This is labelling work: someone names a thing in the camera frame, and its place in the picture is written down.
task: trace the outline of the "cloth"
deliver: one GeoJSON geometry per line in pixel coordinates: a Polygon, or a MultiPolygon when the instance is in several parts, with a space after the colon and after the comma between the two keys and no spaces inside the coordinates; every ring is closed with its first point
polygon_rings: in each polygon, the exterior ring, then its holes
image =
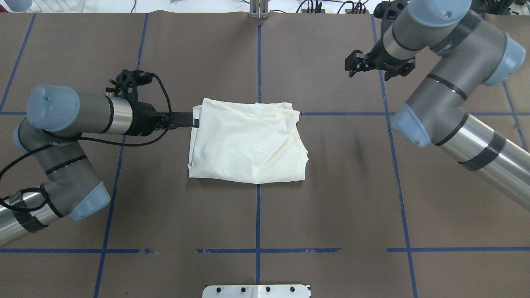
{"type": "Polygon", "coordinates": [[[204,98],[193,108],[191,178],[270,183],[305,179],[309,160],[291,103],[231,103],[204,98]]]}

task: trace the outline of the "white bracket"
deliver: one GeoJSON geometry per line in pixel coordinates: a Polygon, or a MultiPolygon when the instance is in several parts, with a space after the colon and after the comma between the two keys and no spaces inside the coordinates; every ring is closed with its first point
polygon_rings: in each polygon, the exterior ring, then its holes
{"type": "Polygon", "coordinates": [[[269,0],[249,0],[251,19],[266,19],[269,17],[269,0]]]}
{"type": "Polygon", "coordinates": [[[311,298],[310,285],[207,286],[202,298],[311,298]]]}

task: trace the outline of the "white plastic base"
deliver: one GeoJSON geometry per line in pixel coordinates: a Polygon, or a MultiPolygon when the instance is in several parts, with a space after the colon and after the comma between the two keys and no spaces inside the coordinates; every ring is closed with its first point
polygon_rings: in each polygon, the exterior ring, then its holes
{"type": "Polygon", "coordinates": [[[202,298],[311,298],[309,285],[207,286],[202,298]]]}

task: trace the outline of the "folded towel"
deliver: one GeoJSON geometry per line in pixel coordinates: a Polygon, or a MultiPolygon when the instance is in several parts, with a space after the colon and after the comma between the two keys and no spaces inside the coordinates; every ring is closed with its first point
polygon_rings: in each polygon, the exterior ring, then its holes
{"type": "Polygon", "coordinates": [[[291,103],[231,103],[204,98],[193,108],[191,178],[246,183],[305,179],[307,150],[296,130],[300,112],[291,103]]]}

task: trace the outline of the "black band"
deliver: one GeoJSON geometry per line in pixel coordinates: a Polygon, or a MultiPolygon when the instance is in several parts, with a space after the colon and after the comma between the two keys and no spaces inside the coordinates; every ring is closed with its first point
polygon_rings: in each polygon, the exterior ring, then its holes
{"type": "Polygon", "coordinates": [[[399,40],[396,38],[396,35],[394,34],[394,26],[392,26],[392,37],[394,38],[394,41],[397,43],[398,46],[402,47],[403,49],[407,50],[407,51],[411,51],[411,52],[417,52],[417,51],[420,51],[421,49],[417,49],[417,50],[414,50],[414,49],[411,49],[411,48],[408,48],[404,45],[402,45],[399,40]]]}
{"type": "MultiPolygon", "coordinates": [[[[13,204],[13,206],[18,208],[27,208],[26,203],[22,199],[22,195],[20,196],[20,198],[21,199],[19,199],[15,204],[13,204]]],[[[39,220],[35,216],[31,215],[31,213],[29,212],[13,211],[13,215],[15,216],[19,224],[30,233],[37,233],[38,231],[48,226],[39,222],[39,220]]]]}
{"type": "Polygon", "coordinates": [[[110,97],[108,97],[106,95],[105,95],[105,97],[109,101],[110,117],[109,117],[109,123],[107,124],[107,127],[102,132],[100,132],[100,134],[106,133],[107,130],[109,130],[110,126],[112,125],[112,121],[114,120],[114,103],[112,103],[112,100],[110,99],[110,97]]]}
{"type": "Polygon", "coordinates": [[[87,158],[88,158],[88,157],[86,157],[86,155],[78,156],[78,157],[76,157],[76,158],[74,158],[74,159],[71,159],[71,160],[69,160],[69,161],[65,161],[65,162],[63,162],[63,163],[61,163],[61,164],[56,165],[55,167],[53,167],[53,168],[49,169],[48,171],[44,172],[44,174],[46,174],[46,175],[50,175],[51,173],[53,173],[53,172],[55,172],[55,171],[57,171],[57,170],[59,170],[59,169],[62,169],[62,168],[64,168],[65,166],[71,165],[71,164],[73,164],[74,162],[78,162],[78,161],[80,161],[80,160],[87,159],[87,158]]]}
{"type": "Polygon", "coordinates": [[[443,140],[441,140],[440,142],[436,143],[435,145],[436,146],[442,146],[445,143],[447,143],[450,139],[452,139],[456,135],[456,133],[458,133],[458,131],[464,126],[464,124],[465,124],[465,122],[467,121],[468,118],[469,118],[469,114],[466,113],[464,115],[464,118],[462,118],[462,120],[455,127],[455,129],[453,129],[453,131],[448,136],[446,136],[443,140]]]}
{"type": "Polygon", "coordinates": [[[465,17],[460,20],[456,28],[431,50],[438,56],[442,56],[448,51],[456,48],[471,32],[473,32],[480,23],[480,18],[471,12],[467,12],[465,17]]]}
{"type": "MultiPolygon", "coordinates": [[[[40,188],[42,188],[45,192],[45,188],[44,188],[44,183],[40,185],[40,188]]],[[[48,206],[50,207],[50,209],[55,213],[55,215],[57,215],[57,217],[59,218],[62,218],[64,217],[63,214],[61,214],[61,212],[59,212],[59,210],[57,210],[57,208],[55,207],[55,205],[51,202],[51,200],[48,200],[48,206]]]]}
{"type": "Polygon", "coordinates": [[[475,156],[473,159],[466,162],[458,162],[463,165],[466,169],[470,171],[480,170],[499,156],[500,152],[506,144],[506,139],[501,137],[497,133],[493,133],[493,138],[491,139],[488,147],[484,148],[479,155],[475,156]]]}
{"type": "Polygon", "coordinates": [[[462,91],[462,89],[458,88],[457,86],[455,86],[450,81],[448,81],[448,80],[446,80],[446,79],[444,79],[442,77],[439,77],[437,75],[434,75],[434,74],[428,74],[427,77],[435,80],[438,83],[442,83],[442,84],[446,85],[447,87],[449,87],[449,89],[453,90],[453,92],[455,92],[458,95],[460,95],[464,101],[467,99],[467,94],[465,94],[465,92],[462,91]]]}

